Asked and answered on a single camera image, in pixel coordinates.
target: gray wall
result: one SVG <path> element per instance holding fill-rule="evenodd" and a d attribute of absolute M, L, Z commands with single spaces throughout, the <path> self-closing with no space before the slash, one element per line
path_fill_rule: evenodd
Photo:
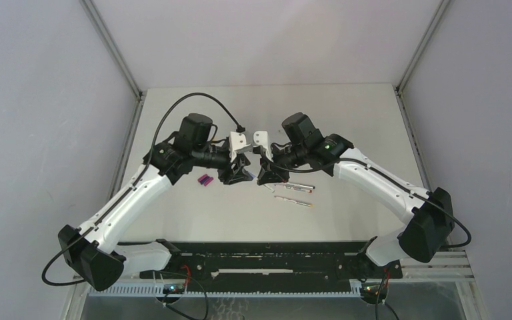
<path fill-rule="evenodd" d="M 473 232 L 491 318 L 512 319 L 512 1 L 455 1 L 405 102 L 431 181 Z"/>
<path fill-rule="evenodd" d="M 133 106 L 78 1 L 0 1 L 0 319 L 59 317 L 40 272 L 106 201 Z"/>

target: metal frame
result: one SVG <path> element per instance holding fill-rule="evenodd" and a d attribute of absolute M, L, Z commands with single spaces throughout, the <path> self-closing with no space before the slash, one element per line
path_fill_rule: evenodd
<path fill-rule="evenodd" d="M 398 86 L 395 87 L 395 94 L 399 109 L 407 130 L 409 141 L 413 148 L 415 161 L 419 168 L 419 173 L 423 185 L 431 189 L 430 178 L 427 173 L 426 166 L 423 161 L 423 155 L 419 148 L 419 144 L 415 138 L 415 130 L 409 120 L 407 114 L 407 107 L 405 106 L 402 97 L 403 91 L 406 88 L 411 75 L 413 74 L 420 58 L 422 58 L 427 45 L 431 38 L 434 36 L 435 31 L 442 22 L 445 13 L 447 12 L 453 0 L 442 0 L 439 4 L 425 34 L 419 42 L 413 57 L 411 58 Z M 139 89 L 134 77 L 132 76 L 128 66 L 122 55 L 119 52 L 105 22 L 101 18 L 97 6 L 93 0 L 80 0 L 82 7 L 87 13 L 92 24 L 96 28 L 101 40 L 104 42 L 107 50 L 115 60 L 120 68 L 123 76 L 127 80 L 132 92 L 137 97 L 135 105 L 135 112 L 129 126 L 127 138 L 123 146 L 122 154 L 119 158 L 119 164 L 113 176 L 111 184 L 111 193 L 114 194 L 121 186 L 123 174 L 125 172 L 127 160 L 130 154 L 134 136 L 137 130 L 138 121 L 141 116 L 142 108 L 144 105 L 145 95 Z M 461 300 L 461 305 L 464 310 L 466 319 L 468 320 L 488 320 L 488 315 L 485 310 L 481 295 L 476 286 L 469 261 L 464 251 L 457 252 L 441 252 L 436 254 L 435 258 L 430 263 L 419 263 L 413 259 L 401 260 L 403 278 L 392 279 L 394 283 L 430 283 L 430 282 L 454 282 L 456 283 L 458 294 Z M 182 279 L 165 279 L 165 282 L 183 283 Z M 86 283 L 78 284 L 72 288 L 67 296 L 66 304 L 62 312 L 61 319 L 79 320 L 83 312 L 83 306 L 87 296 L 110 296 L 110 297 L 152 297 L 160 296 L 161 288 L 158 287 L 152 279 L 138 279 L 136 277 L 126 277 L 120 279 L 118 283 L 106 291 L 97 292 L 90 285 Z M 247 297 L 358 297 L 357 288 L 360 282 L 350 281 L 349 291 L 344 293 L 310 293 L 310 294 L 268 294 L 268 293 L 254 293 L 254 294 L 241 294 Z M 189 292 L 184 294 L 188 297 L 201 296 L 200 292 Z M 235 293 L 208 293 L 210 297 L 223 297 L 231 296 Z"/>

